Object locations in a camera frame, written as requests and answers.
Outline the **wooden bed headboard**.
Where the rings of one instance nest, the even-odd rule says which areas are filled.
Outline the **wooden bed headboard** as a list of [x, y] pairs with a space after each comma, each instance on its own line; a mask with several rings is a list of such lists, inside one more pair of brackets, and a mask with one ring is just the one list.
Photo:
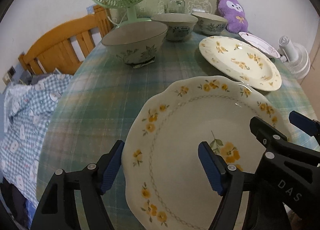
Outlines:
[[76, 55], [71, 38], [75, 38], [84, 57], [95, 48], [91, 30], [98, 28], [101, 37], [108, 34], [111, 23], [109, 9], [93, 6], [93, 13], [65, 22], [41, 36], [18, 60], [23, 69], [32, 74], [52, 73], [58, 69], [64, 74], [73, 75], [82, 61]]

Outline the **blue checkered blanket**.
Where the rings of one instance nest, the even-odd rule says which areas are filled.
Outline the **blue checkered blanket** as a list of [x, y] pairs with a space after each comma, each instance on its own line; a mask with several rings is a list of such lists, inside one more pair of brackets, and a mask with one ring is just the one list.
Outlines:
[[51, 74], [34, 85], [10, 85], [4, 98], [1, 171], [33, 205], [48, 125], [72, 75]]

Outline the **large grey floral bowl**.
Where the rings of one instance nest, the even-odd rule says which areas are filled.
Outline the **large grey floral bowl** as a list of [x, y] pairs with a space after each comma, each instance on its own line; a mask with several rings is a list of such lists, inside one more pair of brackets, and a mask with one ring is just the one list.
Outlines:
[[121, 26], [103, 37], [101, 43], [110, 56], [140, 68], [155, 61], [168, 27], [161, 22], [136, 22]]

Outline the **scalloped yellow flower plate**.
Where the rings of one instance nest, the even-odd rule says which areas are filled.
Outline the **scalloped yellow flower plate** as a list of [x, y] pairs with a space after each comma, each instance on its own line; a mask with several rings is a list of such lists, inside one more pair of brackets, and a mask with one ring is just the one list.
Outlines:
[[172, 83], [133, 122], [122, 153], [126, 201], [146, 229], [207, 229], [221, 197], [197, 149], [207, 142], [227, 164], [256, 171], [264, 148], [249, 123], [260, 117], [285, 136], [280, 112], [259, 92], [223, 76]]

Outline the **plaid green tablecloth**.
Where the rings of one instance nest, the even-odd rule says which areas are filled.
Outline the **plaid green tablecloth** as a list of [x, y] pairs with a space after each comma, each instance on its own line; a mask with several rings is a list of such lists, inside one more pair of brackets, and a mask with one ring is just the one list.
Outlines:
[[[133, 69], [110, 58], [99, 43], [76, 71], [58, 101], [43, 142], [37, 172], [36, 198], [41, 196], [57, 169], [82, 170], [108, 153], [116, 140], [125, 140], [144, 103], [177, 80], [224, 75], [199, 52], [205, 36], [193, 32], [188, 40], [166, 39], [155, 62]], [[300, 84], [278, 60], [272, 60], [282, 78], [275, 92], [261, 92], [284, 118], [291, 111], [317, 119]], [[125, 179], [120, 169], [112, 189], [103, 196], [115, 229], [144, 229], [125, 200]]]

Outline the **white plate red pattern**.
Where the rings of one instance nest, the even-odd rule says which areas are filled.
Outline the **white plate red pattern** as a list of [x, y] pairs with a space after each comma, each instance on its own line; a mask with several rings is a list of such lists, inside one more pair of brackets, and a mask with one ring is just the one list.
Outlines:
[[269, 57], [276, 58], [276, 59], [280, 58], [280, 54], [276, 51], [276, 49], [274, 47], [272, 47], [272, 45], [270, 45], [269, 43], [264, 41], [263, 39], [255, 36], [251, 33], [248, 33], [248, 32], [241, 31], [238, 34], [247, 43], [249, 43], [253, 47], [259, 49], [264, 54], [268, 54]]

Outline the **wall socket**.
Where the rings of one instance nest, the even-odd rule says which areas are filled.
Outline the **wall socket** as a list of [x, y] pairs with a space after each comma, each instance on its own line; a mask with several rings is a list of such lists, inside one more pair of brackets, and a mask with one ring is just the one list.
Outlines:
[[16, 73], [16, 71], [13, 66], [11, 66], [7, 70], [7, 72], [3, 76], [3, 82], [5, 83], [5, 85], [8, 85], [9, 83], [11, 83], [12, 77], [14, 76], [15, 73]]

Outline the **round yellow flower plate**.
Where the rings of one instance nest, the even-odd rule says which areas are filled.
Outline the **round yellow flower plate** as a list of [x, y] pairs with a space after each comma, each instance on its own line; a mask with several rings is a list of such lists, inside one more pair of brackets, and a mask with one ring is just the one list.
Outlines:
[[210, 36], [199, 43], [201, 55], [229, 77], [266, 92], [280, 89], [282, 80], [275, 64], [262, 52], [238, 39]]

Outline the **blue floral bowl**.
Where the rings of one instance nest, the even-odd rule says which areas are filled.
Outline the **blue floral bowl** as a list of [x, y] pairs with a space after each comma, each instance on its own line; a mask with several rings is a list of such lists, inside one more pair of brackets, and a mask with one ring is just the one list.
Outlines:
[[202, 32], [205, 35], [218, 35], [228, 24], [227, 19], [206, 12], [193, 12], [193, 16], [198, 19], [196, 31]]
[[151, 17], [152, 21], [167, 25], [166, 39], [168, 41], [183, 41], [194, 30], [198, 18], [186, 13], [161, 13]]

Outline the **blue floral bowl right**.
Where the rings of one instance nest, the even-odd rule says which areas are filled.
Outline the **blue floral bowl right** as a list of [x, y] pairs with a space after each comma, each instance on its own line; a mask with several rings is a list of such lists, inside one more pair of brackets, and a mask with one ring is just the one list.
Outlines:
[[227, 19], [206, 12], [193, 12], [193, 16], [198, 19], [196, 31], [202, 32], [205, 35], [218, 35], [228, 24]]

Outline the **glass jar black lid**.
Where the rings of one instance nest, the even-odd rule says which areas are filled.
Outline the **glass jar black lid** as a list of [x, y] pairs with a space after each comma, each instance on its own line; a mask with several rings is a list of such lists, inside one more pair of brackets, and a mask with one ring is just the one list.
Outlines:
[[185, 13], [184, 0], [164, 0], [165, 13]]

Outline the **purple plush bunny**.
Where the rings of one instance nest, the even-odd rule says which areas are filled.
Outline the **purple plush bunny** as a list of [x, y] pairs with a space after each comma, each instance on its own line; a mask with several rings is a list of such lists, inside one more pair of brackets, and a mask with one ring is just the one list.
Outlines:
[[245, 11], [238, 0], [218, 0], [218, 11], [228, 21], [227, 30], [231, 33], [248, 32]]

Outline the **white clip fan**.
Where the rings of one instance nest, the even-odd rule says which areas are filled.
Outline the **white clip fan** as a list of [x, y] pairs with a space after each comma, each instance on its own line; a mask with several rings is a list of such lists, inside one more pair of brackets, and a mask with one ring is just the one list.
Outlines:
[[279, 41], [280, 60], [296, 80], [306, 77], [310, 71], [311, 62], [306, 48], [282, 36]]

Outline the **blue floral bowl middle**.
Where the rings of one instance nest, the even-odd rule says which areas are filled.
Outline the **blue floral bowl middle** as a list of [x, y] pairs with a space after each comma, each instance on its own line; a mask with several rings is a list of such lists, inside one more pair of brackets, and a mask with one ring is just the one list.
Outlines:
[[167, 25], [166, 39], [168, 41], [183, 41], [194, 30], [198, 18], [186, 13], [161, 13], [151, 17], [152, 21]]

